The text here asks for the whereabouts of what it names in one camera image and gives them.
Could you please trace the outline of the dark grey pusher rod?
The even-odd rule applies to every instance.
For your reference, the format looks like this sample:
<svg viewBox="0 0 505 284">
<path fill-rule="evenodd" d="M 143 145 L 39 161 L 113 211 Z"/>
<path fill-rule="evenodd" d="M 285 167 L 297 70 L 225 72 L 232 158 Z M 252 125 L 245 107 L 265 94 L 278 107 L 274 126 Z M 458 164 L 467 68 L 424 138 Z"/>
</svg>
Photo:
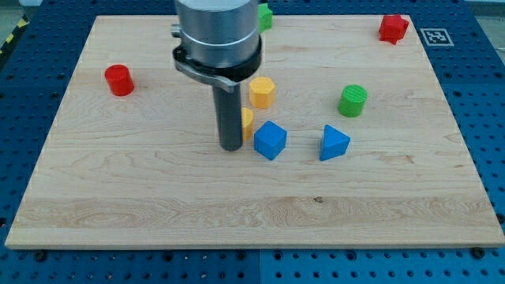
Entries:
<svg viewBox="0 0 505 284">
<path fill-rule="evenodd" d="M 243 145 L 240 86 L 233 87 L 231 92 L 218 87 L 212 91 L 220 146 L 226 151 L 236 151 Z"/>
</svg>

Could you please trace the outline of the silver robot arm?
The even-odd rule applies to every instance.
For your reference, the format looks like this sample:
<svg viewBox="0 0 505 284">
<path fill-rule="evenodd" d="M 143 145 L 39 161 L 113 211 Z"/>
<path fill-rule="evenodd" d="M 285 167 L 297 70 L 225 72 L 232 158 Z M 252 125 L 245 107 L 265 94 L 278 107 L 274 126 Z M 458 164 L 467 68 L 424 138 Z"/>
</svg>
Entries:
<svg viewBox="0 0 505 284">
<path fill-rule="evenodd" d="M 212 88 L 220 146 L 243 145 L 241 82 L 260 67 L 259 5 L 254 0 L 177 0 L 181 40 L 172 55 L 177 71 Z"/>
</svg>

